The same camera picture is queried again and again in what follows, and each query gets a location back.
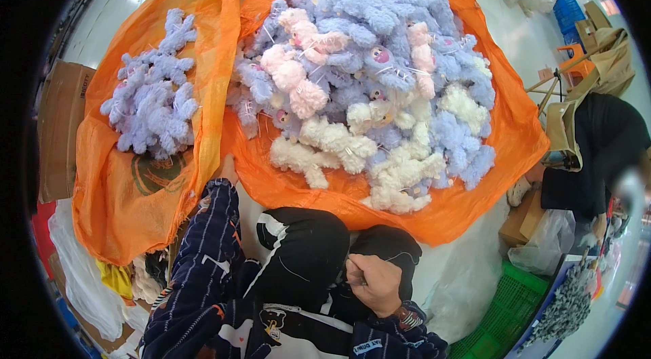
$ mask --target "person's right hand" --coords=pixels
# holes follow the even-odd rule
[[[360,271],[364,273],[366,284],[358,284],[356,274]],[[378,256],[351,254],[346,260],[346,277],[354,295],[378,318],[386,318],[402,306],[398,295],[402,269],[393,263]]]
[[[597,238],[597,245],[601,246],[604,242],[604,236],[606,236],[606,214],[599,214],[597,221],[592,225],[592,233]]]

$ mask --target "hand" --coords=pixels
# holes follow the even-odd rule
[[[215,171],[215,174],[210,177],[210,179],[215,178],[225,178],[231,182],[232,186],[235,186],[235,184],[240,181],[240,177],[235,172],[235,158],[233,158],[232,154],[227,154],[226,157],[224,157],[221,161],[221,166],[219,166],[217,171]]]
[[[357,273],[362,271],[366,284],[354,285]],[[386,318],[393,314],[402,300],[398,296],[398,287],[402,278],[402,269],[378,256],[351,254],[346,260],[346,277],[351,282],[354,295],[378,316]]]
[[[604,236],[606,235],[606,214],[599,214],[597,221],[592,225],[592,233],[597,238],[597,244],[601,246],[604,242]]]

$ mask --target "green plastic crate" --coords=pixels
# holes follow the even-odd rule
[[[452,344],[449,358],[502,358],[529,324],[548,285],[504,260],[502,278],[488,312],[472,334]]]

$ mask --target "yellow cloth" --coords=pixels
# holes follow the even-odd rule
[[[102,273],[102,283],[118,293],[128,306],[134,306],[134,293],[131,290],[131,270],[129,266],[116,266],[95,259]]]

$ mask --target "beige bag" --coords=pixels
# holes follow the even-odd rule
[[[583,158],[575,139],[574,113],[590,92],[621,96],[635,76],[626,30],[601,28],[597,30],[596,38],[601,52],[590,56],[594,70],[567,94],[563,102],[551,103],[547,107],[545,133],[550,144],[542,159],[547,167],[581,171]],[[555,160],[552,157],[555,152],[562,154],[564,160]]]

